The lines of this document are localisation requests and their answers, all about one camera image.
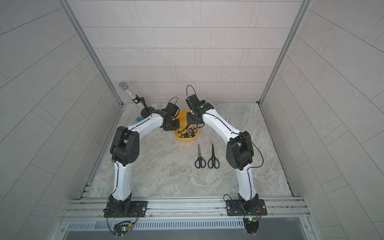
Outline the yellow plastic storage box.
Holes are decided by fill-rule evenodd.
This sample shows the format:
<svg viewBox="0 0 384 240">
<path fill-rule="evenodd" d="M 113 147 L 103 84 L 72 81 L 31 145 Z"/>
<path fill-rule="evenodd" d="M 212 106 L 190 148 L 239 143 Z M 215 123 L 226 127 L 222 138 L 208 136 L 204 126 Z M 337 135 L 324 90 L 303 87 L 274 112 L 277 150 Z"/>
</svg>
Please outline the yellow plastic storage box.
<svg viewBox="0 0 384 240">
<path fill-rule="evenodd" d="M 174 136 L 180 142 L 193 142 L 197 139 L 199 130 L 197 125 L 187 123 L 187 113 L 190 111 L 180 111 L 177 119 L 180 121 L 180 127 L 174 131 Z"/>
</svg>

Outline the silver blade black scissors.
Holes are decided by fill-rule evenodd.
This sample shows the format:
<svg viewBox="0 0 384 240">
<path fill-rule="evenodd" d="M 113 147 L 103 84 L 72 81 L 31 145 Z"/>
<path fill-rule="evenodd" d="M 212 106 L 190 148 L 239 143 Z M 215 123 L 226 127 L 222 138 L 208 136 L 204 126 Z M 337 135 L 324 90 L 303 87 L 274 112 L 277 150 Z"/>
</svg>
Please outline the silver blade black scissors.
<svg viewBox="0 0 384 240">
<path fill-rule="evenodd" d="M 195 167 L 197 169 L 202 169 L 205 168 L 207 165 L 206 161 L 203 159 L 202 154 L 201 154 L 201 147 L 200 144 L 198 144 L 198 158 L 195 161 Z"/>
</svg>

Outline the all black scissors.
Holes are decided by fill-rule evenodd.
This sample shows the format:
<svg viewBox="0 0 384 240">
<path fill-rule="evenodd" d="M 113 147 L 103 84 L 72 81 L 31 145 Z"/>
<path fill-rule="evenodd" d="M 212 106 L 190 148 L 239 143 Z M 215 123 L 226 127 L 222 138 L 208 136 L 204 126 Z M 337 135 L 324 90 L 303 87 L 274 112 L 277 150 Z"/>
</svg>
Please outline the all black scissors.
<svg viewBox="0 0 384 240">
<path fill-rule="evenodd" d="M 215 156 L 214 144 L 212 144 L 212 156 L 208 160 L 207 164 L 208 164 L 208 168 L 209 169 L 219 169 L 220 168 L 220 162 L 219 162 L 219 160 Z"/>
</svg>

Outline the small black scissors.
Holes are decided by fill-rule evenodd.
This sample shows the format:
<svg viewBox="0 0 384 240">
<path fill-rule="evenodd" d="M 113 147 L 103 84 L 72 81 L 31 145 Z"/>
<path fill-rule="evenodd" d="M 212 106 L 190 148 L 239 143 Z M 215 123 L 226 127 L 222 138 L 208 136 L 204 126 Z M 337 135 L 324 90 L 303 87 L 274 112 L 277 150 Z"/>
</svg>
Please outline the small black scissors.
<svg viewBox="0 0 384 240">
<path fill-rule="evenodd" d="M 183 130 L 178 131 L 180 138 L 194 138 L 198 133 L 198 129 L 192 125 L 191 127 L 187 125 Z"/>
</svg>

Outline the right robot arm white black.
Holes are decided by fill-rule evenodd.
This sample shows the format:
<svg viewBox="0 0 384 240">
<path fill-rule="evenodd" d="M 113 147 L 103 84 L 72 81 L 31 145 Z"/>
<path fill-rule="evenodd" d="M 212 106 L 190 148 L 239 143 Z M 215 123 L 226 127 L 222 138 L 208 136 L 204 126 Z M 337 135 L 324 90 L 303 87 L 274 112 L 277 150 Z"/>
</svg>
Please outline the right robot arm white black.
<svg viewBox="0 0 384 240">
<path fill-rule="evenodd" d="M 223 119 L 214 107 L 204 101 L 187 101 L 191 113 L 187 115 L 190 124 L 209 125 L 227 144 L 226 159 L 235 169 L 239 184 L 239 205 L 246 215 L 259 211 L 260 216 L 268 214 L 264 201 L 259 198 L 252 179 L 254 156 L 253 142 L 248 132 L 240 132 Z"/>
</svg>

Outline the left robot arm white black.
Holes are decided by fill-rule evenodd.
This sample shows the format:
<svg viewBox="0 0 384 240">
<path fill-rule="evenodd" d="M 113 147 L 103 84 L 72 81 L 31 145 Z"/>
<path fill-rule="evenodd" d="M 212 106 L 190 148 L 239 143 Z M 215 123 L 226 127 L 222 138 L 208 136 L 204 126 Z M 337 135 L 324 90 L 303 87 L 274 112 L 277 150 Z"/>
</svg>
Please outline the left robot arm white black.
<svg viewBox="0 0 384 240">
<path fill-rule="evenodd" d="M 110 149 L 112 162 L 116 164 L 115 186 L 104 209 L 105 218 L 128 217 L 133 212 L 131 178 L 134 162 L 140 154 L 140 139 L 156 128 L 166 132 L 179 129 L 179 112 L 177 107 L 155 110 L 135 125 L 117 128 Z"/>
</svg>

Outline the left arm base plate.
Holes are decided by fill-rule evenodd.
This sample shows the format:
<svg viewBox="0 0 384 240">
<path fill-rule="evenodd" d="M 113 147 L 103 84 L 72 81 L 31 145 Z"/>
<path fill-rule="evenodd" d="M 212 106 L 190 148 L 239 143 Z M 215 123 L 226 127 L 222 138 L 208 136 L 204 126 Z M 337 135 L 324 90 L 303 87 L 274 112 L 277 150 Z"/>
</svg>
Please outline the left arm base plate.
<svg viewBox="0 0 384 240">
<path fill-rule="evenodd" d="M 147 201 L 115 201 L 107 203 L 103 210 L 105 218 L 144 217 L 147 211 Z"/>
</svg>

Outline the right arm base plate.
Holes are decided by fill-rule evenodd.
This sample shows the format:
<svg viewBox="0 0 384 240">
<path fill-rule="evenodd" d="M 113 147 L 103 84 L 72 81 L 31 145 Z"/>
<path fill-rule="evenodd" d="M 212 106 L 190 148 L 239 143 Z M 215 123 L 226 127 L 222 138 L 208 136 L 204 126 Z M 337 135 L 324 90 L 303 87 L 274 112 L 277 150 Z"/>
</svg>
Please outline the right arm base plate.
<svg viewBox="0 0 384 240">
<path fill-rule="evenodd" d="M 233 216 L 267 216 L 267 207 L 265 201 L 259 199 L 255 204 L 252 204 L 247 210 L 242 209 L 240 200 L 225 200 L 227 215 Z"/>
</svg>

